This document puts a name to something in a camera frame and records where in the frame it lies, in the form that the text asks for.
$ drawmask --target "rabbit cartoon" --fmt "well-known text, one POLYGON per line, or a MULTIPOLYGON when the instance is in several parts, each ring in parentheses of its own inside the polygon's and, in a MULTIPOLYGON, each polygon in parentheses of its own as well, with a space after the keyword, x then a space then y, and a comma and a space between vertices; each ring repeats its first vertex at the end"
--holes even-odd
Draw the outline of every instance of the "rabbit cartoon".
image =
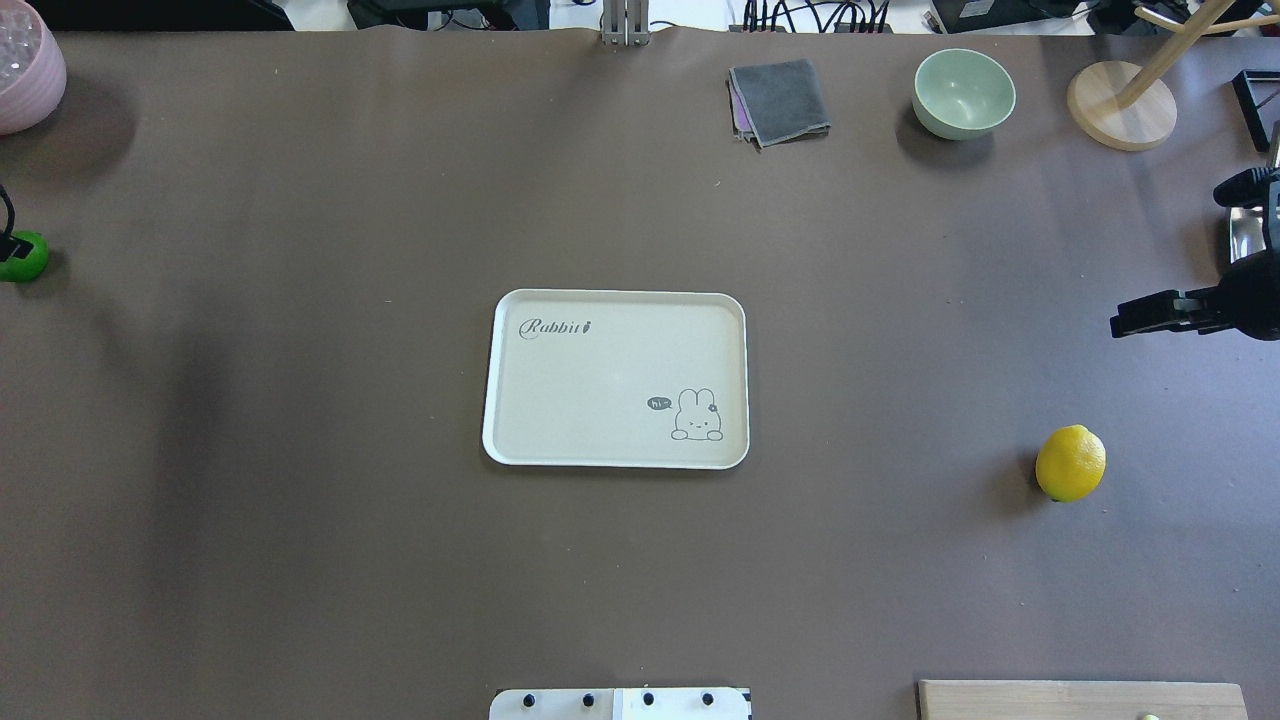
POLYGON ((716 407, 716 395, 707 389, 685 388, 680 391, 676 411, 676 429, 672 439, 723 439, 719 411, 716 407))

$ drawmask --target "wooden stand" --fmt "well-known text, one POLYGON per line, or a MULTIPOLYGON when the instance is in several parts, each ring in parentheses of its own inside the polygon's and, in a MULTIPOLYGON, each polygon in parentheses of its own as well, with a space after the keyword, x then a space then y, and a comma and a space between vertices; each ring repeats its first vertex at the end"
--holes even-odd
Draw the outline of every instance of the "wooden stand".
POLYGON ((1175 35, 1146 68, 1117 60, 1094 63, 1080 70, 1066 90, 1066 105, 1084 132, 1116 150, 1151 150, 1174 132, 1178 105, 1160 81, 1170 67, 1202 35, 1271 24, 1271 15, 1215 26, 1234 0, 1206 0, 1187 24, 1176 23, 1144 8, 1138 15, 1175 35))

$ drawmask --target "green object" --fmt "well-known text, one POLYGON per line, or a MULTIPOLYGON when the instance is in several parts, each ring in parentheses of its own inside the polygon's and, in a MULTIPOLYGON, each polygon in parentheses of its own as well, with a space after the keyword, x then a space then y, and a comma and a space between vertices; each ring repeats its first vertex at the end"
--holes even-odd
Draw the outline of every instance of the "green object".
POLYGON ((987 135, 1005 122, 1016 101, 1014 81, 1005 68, 974 50, 938 50, 915 70, 915 117, 946 140, 987 135))
POLYGON ((49 245, 38 232, 14 231, 13 238, 19 241, 19 247, 8 260, 0 261, 0 282, 31 282, 49 264, 49 245))

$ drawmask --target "pink bowl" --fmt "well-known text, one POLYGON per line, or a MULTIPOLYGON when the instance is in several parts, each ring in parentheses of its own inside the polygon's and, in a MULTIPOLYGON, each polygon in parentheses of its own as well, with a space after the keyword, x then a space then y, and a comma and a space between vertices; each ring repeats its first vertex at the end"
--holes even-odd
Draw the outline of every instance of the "pink bowl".
POLYGON ((31 5, 22 0, 0 0, 0 10, 27 10, 40 26, 40 50, 22 76, 0 90, 0 135, 29 128, 49 117, 67 90, 67 63, 54 41, 54 33, 31 5))

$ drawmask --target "wooden board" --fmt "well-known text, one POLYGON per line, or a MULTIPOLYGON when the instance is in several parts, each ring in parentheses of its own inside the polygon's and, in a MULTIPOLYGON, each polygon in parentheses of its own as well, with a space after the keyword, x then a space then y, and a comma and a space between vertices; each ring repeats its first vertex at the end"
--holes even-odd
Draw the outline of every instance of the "wooden board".
POLYGON ((920 680, 922 720, 1248 720, 1240 685, 920 680))
POLYGON ((1142 72, 1133 63, 1107 60, 1079 72, 1066 88, 1066 106, 1080 129, 1107 147, 1138 152, 1169 140, 1178 123, 1174 94, 1155 81, 1126 106, 1117 96, 1142 72))

